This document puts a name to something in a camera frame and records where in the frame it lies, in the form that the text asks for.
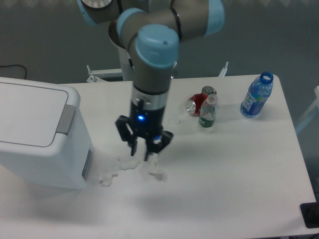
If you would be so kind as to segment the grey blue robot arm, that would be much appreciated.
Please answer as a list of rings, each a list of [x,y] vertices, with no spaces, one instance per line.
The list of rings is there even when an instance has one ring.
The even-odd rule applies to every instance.
[[[132,153],[138,138],[146,141],[146,156],[160,153],[173,138],[162,119],[179,44],[221,30],[222,1],[173,0],[152,12],[145,0],[80,0],[78,6],[90,25],[116,23],[116,37],[133,63],[130,114],[116,121],[121,139]]]

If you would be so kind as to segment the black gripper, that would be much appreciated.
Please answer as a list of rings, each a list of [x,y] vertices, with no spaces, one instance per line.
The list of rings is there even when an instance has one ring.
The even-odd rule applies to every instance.
[[[159,154],[170,144],[173,133],[162,130],[164,110],[165,107],[157,110],[144,110],[131,102],[130,117],[124,115],[118,117],[115,124],[122,141],[127,142],[131,148],[131,156],[134,156],[137,150],[137,136],[147,136],[144,161],[147,161],[154,153]],[[154,144],[154,138],[159,135],[162,136],[161,142]]]

